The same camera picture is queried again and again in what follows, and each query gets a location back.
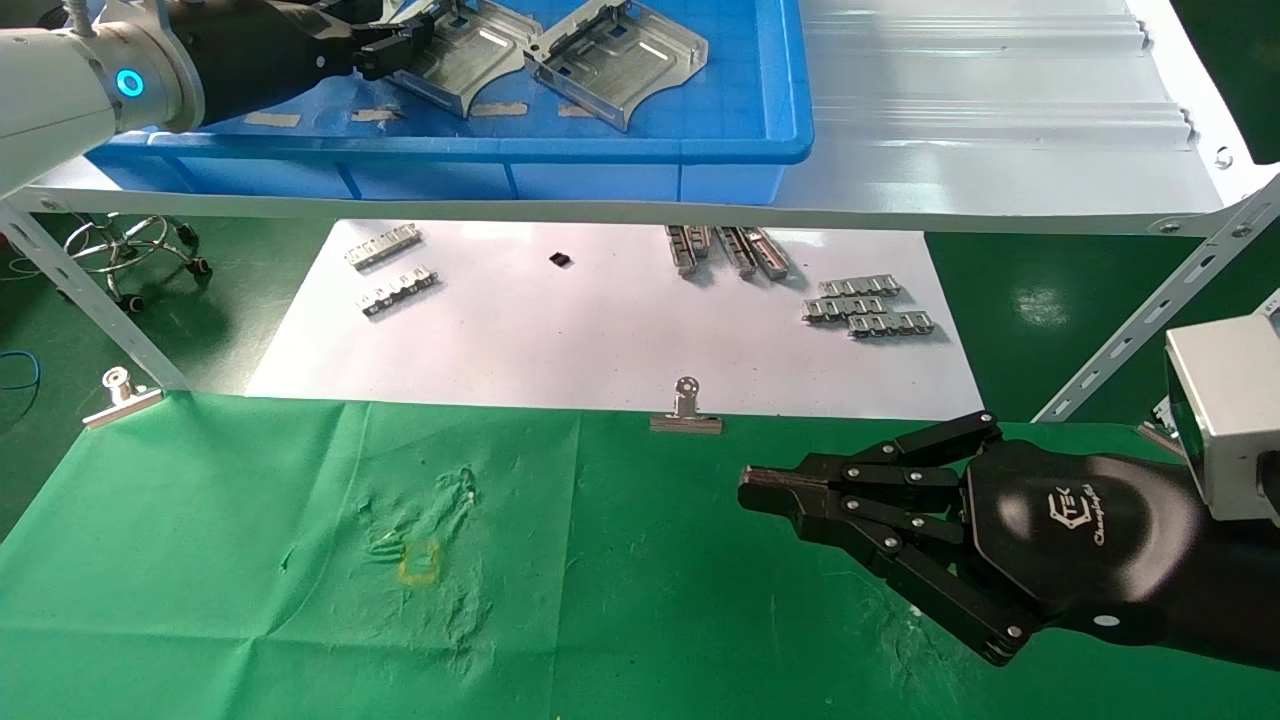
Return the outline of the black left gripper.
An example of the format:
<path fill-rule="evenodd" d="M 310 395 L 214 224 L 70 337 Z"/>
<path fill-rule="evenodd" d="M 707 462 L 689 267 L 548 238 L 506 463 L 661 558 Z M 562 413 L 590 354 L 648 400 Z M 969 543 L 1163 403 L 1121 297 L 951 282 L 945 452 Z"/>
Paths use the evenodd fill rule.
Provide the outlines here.
<path fill-rule="evenodd" d="M 389 23 L 393 1 L 169 1 L 170 28 L 204 92 L 200 126 L 292 100 L 353 68 L 366 81 L 407 69 L 435 20 Z"/>

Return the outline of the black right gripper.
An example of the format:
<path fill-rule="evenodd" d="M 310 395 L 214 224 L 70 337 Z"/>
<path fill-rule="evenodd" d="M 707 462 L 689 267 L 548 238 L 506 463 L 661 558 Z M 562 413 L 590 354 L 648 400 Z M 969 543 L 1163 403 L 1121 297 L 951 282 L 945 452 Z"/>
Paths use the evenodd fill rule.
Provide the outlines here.
<path fill-rule="evenodd" d="M 739 497 L 746 510 L 790 520 L 800 541 L 842 550 L 1002 667 L 1041 630 L 1041 618 L 960 578 L 960 527 L 851 495 L 924 498 L 956 489 L 954 464 L 978 455 L 965 470 L 974 546 L 1048 615 L 1147 602 L 1174 578 L 1206 521 L 1185 468 L 1002 439 L 995 414 L 970 413 L 855 454 L 809 452 L 794 468 L 749 465 Z M 809 489 L 836 492 L 790 492 Z"/>

